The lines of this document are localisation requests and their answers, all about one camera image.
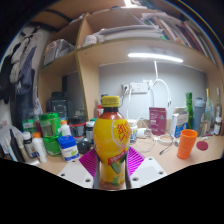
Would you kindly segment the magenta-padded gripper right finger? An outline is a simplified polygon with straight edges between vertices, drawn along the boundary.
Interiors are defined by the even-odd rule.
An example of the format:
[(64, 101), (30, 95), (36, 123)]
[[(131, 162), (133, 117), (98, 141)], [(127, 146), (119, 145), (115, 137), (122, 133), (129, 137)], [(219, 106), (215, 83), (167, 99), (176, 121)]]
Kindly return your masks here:
[(144, 157), (132, 147), (127, 152), (125, 172), (127, 189), (143, 187), (167, 175), (153, 157)]

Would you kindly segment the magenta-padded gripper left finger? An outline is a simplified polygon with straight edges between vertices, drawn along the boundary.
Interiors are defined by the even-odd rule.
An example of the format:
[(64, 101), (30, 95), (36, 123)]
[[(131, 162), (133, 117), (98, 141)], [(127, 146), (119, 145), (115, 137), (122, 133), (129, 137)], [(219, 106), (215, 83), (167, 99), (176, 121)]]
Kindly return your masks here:
[(100, 179), (100, 160), (95, 149), (91, 149), (79, 159), (68, 162), (58, 176), (81, 187), (97, 189)]

